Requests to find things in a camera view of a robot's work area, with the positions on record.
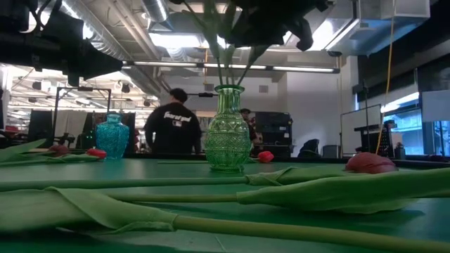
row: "blue vase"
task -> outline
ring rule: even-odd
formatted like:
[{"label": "blue vase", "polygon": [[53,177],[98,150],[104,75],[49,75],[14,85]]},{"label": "blue vase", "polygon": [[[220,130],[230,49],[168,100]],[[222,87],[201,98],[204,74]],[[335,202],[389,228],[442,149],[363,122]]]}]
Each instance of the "blue vase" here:
[{"label": "blue vase", "polygon": [[106,152],[106,159],[120,159],[129,140],[129,127],[121,123],[121,114],[109,112],[106,122],[96,127],[97,148]]}]

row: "workshop room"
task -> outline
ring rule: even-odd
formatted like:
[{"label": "workshop room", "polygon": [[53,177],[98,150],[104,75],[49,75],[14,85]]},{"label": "workshop room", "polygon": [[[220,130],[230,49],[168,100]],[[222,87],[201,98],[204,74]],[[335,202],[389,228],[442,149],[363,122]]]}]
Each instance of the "workshop room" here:
[{"label": "workshop room", "polygon": [[0,0],[0,252],[449,253],[449,0]]}]

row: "desk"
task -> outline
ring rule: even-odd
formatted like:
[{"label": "desk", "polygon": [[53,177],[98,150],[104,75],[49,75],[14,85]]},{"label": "desk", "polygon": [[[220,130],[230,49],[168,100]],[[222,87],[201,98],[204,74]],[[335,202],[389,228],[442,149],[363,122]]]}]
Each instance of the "desk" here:
[{"label": "desk", "polygon": [[[273,163],[247,164],[246,174],[272,172],[289,166],[310,167],[318,164]],[[236,174],[212,173],[208,164],[158,164],[156,159],[123,159],[86,164],[42,164],[28,167],[0,169],[0,181],[39,181],[73,179],[143,179],[167,177],[227,177]],[[254,190],[254,186],[176,186],[154,188],[124,188],[105,190],[121,193],[157,194],[229,194]],[[341,228],[403,238],[450,242],[450,199],[422,199],[398,211],[372,215],[344,215],[334,213],[302,213],[266,205],[215,204],[153,204],[178,214],[213,219],[255,221]],[[23,237],[0,237],[2,253],[378,253],[380,251],[315,242],[250,238],[216,235],[190,231],[175,233],[133,232],[90,238],[71,233],[31,233]]]}]

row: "teal glass vase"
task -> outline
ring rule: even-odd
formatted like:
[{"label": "teal glass vase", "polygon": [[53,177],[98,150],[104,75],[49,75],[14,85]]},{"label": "teal glass vase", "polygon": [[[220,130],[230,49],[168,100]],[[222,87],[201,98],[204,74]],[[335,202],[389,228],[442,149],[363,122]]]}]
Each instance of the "teal glass vase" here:
[{"label": "teal glass vase", "polygon": [[96,127],[97,148],[106,152],[107,160],[122,158],[129,140],[129,127],[122,124],[122,116],[116,112],[106,115],[106,122]]},{"label": "teal glass vase", "polygon": [[252,144],[248,125],[240,115],[240,94],[244,88],[221,85],[217,114],[211,121],[205,139],[206,159],[212,171],[236,173],[250,156]]}]

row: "whiteboard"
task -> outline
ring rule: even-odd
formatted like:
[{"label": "whiteboard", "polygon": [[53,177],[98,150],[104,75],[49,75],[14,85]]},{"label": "whiteboard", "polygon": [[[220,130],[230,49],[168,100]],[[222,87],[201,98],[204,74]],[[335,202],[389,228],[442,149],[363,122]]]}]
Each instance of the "whiteboard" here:
[{"label": "whiteboard", "polygon": [[450,90],[422,92],[422,121],[450,121]]},{"label": "whiteboard", "polygon": [[[367,108],[368,124],[381,124],[381,105]],[[366,126],[366,109],[347,112],[341,115],[342,120],[342,153],[354,154],[355,148],[361,147],[361,132],[354,131],[357,127]]]}]

